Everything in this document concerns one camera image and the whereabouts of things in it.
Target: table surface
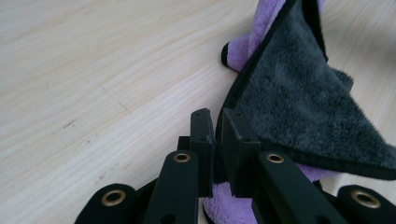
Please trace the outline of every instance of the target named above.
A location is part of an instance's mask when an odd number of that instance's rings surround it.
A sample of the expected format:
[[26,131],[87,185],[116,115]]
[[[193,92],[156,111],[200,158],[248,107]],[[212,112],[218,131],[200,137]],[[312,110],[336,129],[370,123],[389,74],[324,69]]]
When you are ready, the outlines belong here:
[[[100,188],[155,178],[190,113],[216,119],[236,73],[221,48],[250,29],[257,1],[0,3],[0,223],[73,223]],[[331,66],[396,145],[396,2],[327,1]],[[354,175],[396,203],[396,182]]]

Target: microfiber cloth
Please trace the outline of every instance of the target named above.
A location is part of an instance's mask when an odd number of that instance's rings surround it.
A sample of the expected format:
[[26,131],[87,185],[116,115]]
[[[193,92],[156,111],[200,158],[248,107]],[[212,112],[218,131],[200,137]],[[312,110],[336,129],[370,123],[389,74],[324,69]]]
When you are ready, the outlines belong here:
[[[318,24],[309,21],[314,1],[289,0],[233,84],[223,108],[237,109],[263,149],[323,169],[394,180],[396,148],[387,145],[351,98],[351,78],[330,68]],[[216,136],[220,142],[222,115]],[[230,203],[217,155],[214,198],[204,209],[215,223],[254,223],[250,207]]]

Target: purple microfiber cloth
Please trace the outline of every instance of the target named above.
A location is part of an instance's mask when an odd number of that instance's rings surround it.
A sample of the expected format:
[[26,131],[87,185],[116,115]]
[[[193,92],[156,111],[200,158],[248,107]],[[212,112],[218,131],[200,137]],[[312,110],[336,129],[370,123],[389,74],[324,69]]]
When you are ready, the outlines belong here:
[[[264,148],[286,153],[299,163],[395,179],[396,149],[385,144],[350,97],[351,78],[327,65],[318,19],[321,6],[316,0],[259,2],[255,22],[261,10],[270,8],[264,12],[267,19],[259,22],[264,28],[257,32],[254,26],[256,37],[244,35],[223,49],[223,63],[237,71],[243,68],[223,108],[242,112]],[[251,41],[255,38],[259,44]],[[204,199],[209,222],[256,223],[251,200],[231,196],[221,156],[218,151],[215,155],[214,197]],[[299,167],[311,181],[331,173]]]

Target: wood grain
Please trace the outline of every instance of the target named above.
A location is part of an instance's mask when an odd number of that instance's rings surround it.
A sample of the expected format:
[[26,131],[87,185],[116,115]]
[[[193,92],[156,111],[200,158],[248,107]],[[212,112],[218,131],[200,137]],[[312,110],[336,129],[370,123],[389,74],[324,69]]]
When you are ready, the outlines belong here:
[[[140,188],[160,172],[190,113],[213,119],[236,77],[225,43],[247,32],[257,1],[0,3],[0,223],[73,223],[101,187]],[[396,3],[327,1],[333,67],[396,145]],[[396,203],[396,184],[341,175]]]

